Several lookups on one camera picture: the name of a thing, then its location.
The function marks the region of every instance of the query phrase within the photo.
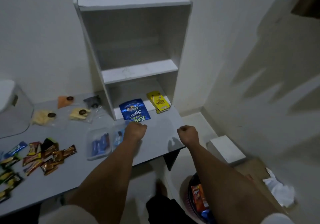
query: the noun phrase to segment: table leg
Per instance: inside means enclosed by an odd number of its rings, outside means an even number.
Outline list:
[[[167,168],[169,171],[171,171],[171,168],[174,165],[174,162],[176,161],[179,152],[180,152],[180,149],[169,152],[163,156],[164,161],[167,164]]]

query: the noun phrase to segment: yellow snack box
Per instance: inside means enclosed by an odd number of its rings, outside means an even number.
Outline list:
[[[159,91],[149,92],[146,96],[153,104],[158,114],[170,109],[170,104],[165,100]]]

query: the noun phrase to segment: white shelf unit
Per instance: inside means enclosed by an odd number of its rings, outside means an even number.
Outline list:
[[[119,104],[148,92],[173,101],[187,32],[189,0],[74,0],[114,120]]]

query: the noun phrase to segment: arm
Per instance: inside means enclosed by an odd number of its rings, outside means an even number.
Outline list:
[[[68,204],[82,207],[99,223],[119,223],[132,161],[146,128],[146,125],[131,122],[125,129],[122,143],[86,177]]]
[[[195,127],[183,126],[177,132],[191,153],[206,200],[218,223],[259,224],[278,212],[251,181],[199,144]]]

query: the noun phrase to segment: white wall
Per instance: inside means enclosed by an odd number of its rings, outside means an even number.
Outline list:
[[[234,2],[222,9],[219,0],[192,1],[174,101],[180,112],[205,102],[221,64],[215,54],[222,46],[224,21],[217,14]],[[33,102],[102,89],[72,0],[0,0],[0,12],[0,79],[16,80]],[[234,22],[229,18],[227,23]]]
[[[270,1],[229,11],[240,10],[204,107],[218,131],[295,187],[296,223],[318,223],[319,20],[291,15],[297,0]]]

